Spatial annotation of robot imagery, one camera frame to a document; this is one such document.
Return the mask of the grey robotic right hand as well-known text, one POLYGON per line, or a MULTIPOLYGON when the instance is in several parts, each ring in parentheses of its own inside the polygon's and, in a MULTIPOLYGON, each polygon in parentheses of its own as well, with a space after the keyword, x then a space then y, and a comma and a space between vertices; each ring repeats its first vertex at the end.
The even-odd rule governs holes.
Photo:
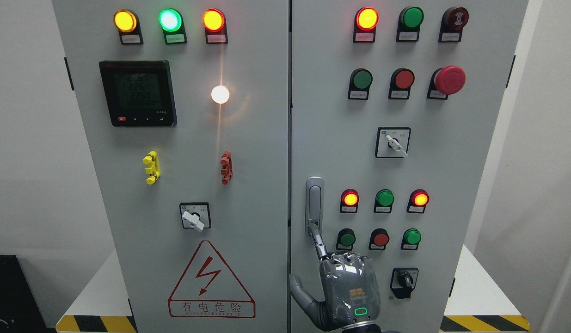
POLYGON ((374 266, 369 257, 356 253, 327 253, 316 225, 311 225, 319 259, 319 273, 325 300, 318 302, 302 286, 301 279, 289 275, 291 295, 321 331, 329 332, 372 322, 380 314, 381 296, 374 266))

